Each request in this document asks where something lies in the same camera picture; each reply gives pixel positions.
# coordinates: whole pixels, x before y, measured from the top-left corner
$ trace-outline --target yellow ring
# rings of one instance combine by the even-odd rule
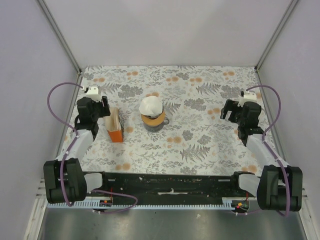
[[[165,111],[161,113],[160,116],[158,116],[156,119],[150,119],[146,117],[145,115],[141,114],[142,121],[147,124],[148,126],[154,127],[162,124],[162,122],[165,120],[166,114]]]

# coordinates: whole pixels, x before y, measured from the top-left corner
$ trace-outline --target wall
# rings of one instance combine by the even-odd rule
[[[262,65],[262,83],[273,86],[282,99],[276,124],[287,161],[303,171],[306,192],[320,229],[320,2],[300,1]],[[278,103],[267,91],[274,113]]]
[[[0,239],[22,239],[45,161],[55,157],[62,124],[49,113],[52,86],[76,71],[35,0],[0,1]],[[52,107],[65,117],[73,87]]]
[[[255,66],[290,0],[45,0],[87,65]]]

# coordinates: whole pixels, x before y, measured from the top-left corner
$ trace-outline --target mug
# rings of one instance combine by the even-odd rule
[[[164,125],[167,125],[169,123],[170,123],[169,118],[164,117],[163,122],[161,122],[159,125],[150,126],[150,125],[146,124],[145,122],[143,123],[143,125],[144,125],[144,128],[146,130],[148,130],[149,132],[156,133],[156,132],[159,132],[164,127]]]

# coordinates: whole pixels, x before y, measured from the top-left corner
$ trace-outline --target robotic arm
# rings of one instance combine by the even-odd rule
[[[238,137],[252,153],[260,166],[263,166],[261,178],[248,172],[235,172],[233,177],[237,186],[257,197],[263,210],[286,210],[287,196],[284,186],[284,175],[278,161],[285,167],[290,189],[290,211],[299,211],[302,204],[302,171],[299,167],[290,166],[276,151],[273,155],[263,141],[259,124],[261,106],[256,103],[254,92],[241,92],[240,101],[228,99],[221,110],[221,119],[231,111],[229,121],[238,124]]]
[[[63,203],[60,181],[64,181],[66,195],[69,201],[83,201],[88,192],[100,188],[103,184],[101,173],[87,173],[84,175],[80,161],[88,147],[98,134],[98,119],[110,116],[110,108],[106,96],[100,95],[99,87],[91,85],[85,90],[86,96],[79,99],[77,104],[78,116],[75,118],[71,142],[77,138],[71,150],[67,152],[68,159],[63,166],[63,179],[60,178],[60,167],[64,151],[56,160],[47,161],[43,166],[46,197],[49,203]]]

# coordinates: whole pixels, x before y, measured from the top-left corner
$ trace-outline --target leaf pattern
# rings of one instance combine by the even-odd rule
[[[83,171],[147,174],[230,175],[261,173],[256,157],[238,139],[237,124],[220,119],[226,99],[257,84],[252,67],[229,66],[88,66],[82,83],[98,85],[124,119],[124,142],[112,143],[99,119],[95,141],[82,161]],[[146,95],[158,96],[170,123],[148,132],[139,113]],[[85,96],[79,91],[77,99]],[[262,106],[260,126],[269,123]],[[71,116],[73,123],[77,107]],[[63,149],[71,142],[68,129]],[[273,138],[266,139],[273,146]]]

